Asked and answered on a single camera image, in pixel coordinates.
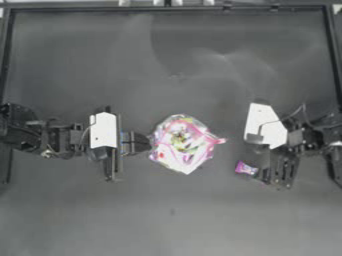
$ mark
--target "cable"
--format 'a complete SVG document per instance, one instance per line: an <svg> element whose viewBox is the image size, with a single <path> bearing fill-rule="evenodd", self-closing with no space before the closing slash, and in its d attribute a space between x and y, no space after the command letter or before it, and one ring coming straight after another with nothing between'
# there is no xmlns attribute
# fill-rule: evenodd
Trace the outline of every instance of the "cable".
<svg viewBox="0 0 342 256"><path fill-rule="evenodd" d="M337 124L330 124L330 125L314 125L307 117L307 112L306 112L306 104L303 103L303 118L305 118L305 122L307 123L307 125L314 128L314 129L333 129L337 128L340 126L342 126L342 122L337 123Z"/></svg>
<svg viewBox="0 0 342 256"><path fill-rule="evenodd" d="M278 123L278 122L283 122L285 120L287 120L287 119L290 119L291 117L294 117L294 116L301 112L301 110L303 110L303 108L305 108L305 104L302 104L302 105L295 109L295 111L294 111L290 115L287 115L286 117L283 117L283 118L281 118L281 119L278 119L278 120L275 120L275 121L270 121L270 122L266 122L266 123L261 124L261 125L259 125L259 128L258 128L258 135L261 135L261 133L262 133L262 128L263 128L265 125L273 124L273 123Z"/></svg>

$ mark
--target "small purple item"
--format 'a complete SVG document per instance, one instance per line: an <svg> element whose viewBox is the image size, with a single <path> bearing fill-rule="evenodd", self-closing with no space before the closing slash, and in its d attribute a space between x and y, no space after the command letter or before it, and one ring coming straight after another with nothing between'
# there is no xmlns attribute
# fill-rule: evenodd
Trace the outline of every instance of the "small purple item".
<svg viewBox="0 0 342 256"><path fill-rule="evenodd" d="M243 173L250 176L254 176L258 173L258 168L249 166L245 164L242 161L238 162L237 168L235 168L235 173Z"/></svg>

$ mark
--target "crumpled plastic bag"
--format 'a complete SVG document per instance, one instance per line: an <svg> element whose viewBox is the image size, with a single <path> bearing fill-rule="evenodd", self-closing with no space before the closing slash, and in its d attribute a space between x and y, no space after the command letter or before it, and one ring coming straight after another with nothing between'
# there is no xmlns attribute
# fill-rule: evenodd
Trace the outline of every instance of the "crumpled plastic bag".
<svg viewBox="0 0 342 256"><path fill-rule="evenodd" d="M185 114L169 117L150 138L150 159L185 174L213 158L214 146L226 143L226 139L211 134L202 122Z"/></svg>

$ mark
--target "gray surface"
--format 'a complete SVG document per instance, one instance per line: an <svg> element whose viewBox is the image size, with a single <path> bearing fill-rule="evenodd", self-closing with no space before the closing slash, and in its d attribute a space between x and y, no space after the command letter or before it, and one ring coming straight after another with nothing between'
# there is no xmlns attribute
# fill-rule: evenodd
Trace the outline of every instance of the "gray surface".
<svg viewBox="0 0 342 256"><path fill-rule="evenodd" d="M246 156L249 103L279 113L334 105L321 16L19 14L7 99L43 117L86 120L110 103L126 129L149 133L187 113L230 140L190 176L145 155L124 181L103 182L83 158L16 153L0 198L4 256L333 255L341 251L342 192L324 161L302 161L295 187L277 192L234 175Z"/></svg>

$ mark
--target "metal frame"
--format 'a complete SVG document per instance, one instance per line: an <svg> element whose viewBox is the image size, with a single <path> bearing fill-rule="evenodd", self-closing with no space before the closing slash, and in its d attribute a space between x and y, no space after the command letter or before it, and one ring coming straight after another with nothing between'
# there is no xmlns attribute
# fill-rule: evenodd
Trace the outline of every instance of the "metal frame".
<svg viewBox="0 0 342 256"><path fill-rule="evenodd" d="M68 2L68 3L6 3L0 5L4 8L3 16L3 35L0 41L0 100L3 102L7 74L10 68L10 56L11 56L11 41L14 31L14 21L18 12L222 12L227 15L230 13L282 13L282 12L321 12L325 24L326 38L329 54L332 59L332 68L334 74L336 83L336 95L340 112L342 112L342 63L341 63L341 50L338 44L336 20L334 20L334 9L333 5L317 5L317 4L301 4L301 5L263 5L263 4L233 4L230 2L215 2L215 6L203 6L203 2L194 2L201 0L193 0L191 6L177 6L171 7L173 1L165 0L165 6L153 6L151 2L136 2L132 3L136 6L119 7L119 2ZM11 153L8 153L7 159L11 162ZM0 168L10 169L11 166L2 166Z"/></svg>

